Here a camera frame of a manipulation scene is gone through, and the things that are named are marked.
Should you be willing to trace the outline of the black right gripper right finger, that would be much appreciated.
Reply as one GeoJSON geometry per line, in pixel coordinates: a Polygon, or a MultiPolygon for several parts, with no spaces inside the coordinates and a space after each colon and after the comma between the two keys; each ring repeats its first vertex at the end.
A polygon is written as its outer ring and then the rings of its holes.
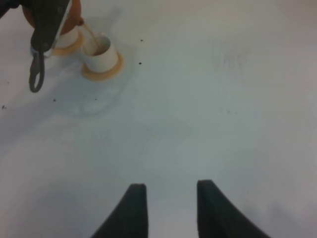
{"type": "Polygon", "coordinates": [[[267,238],[241,213],[212,180],[197,182],[197,226],[200,238],[267,238]]]}

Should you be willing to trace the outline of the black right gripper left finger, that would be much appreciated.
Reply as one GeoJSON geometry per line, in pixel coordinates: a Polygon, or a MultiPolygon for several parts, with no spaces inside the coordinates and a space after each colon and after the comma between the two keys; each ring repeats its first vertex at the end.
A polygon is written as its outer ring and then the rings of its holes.
{"type": "Polygon", "coordinates": [[[147,187],[131,184],[112,213],[92,235],[94,238],[147,238],[147,187]]]}

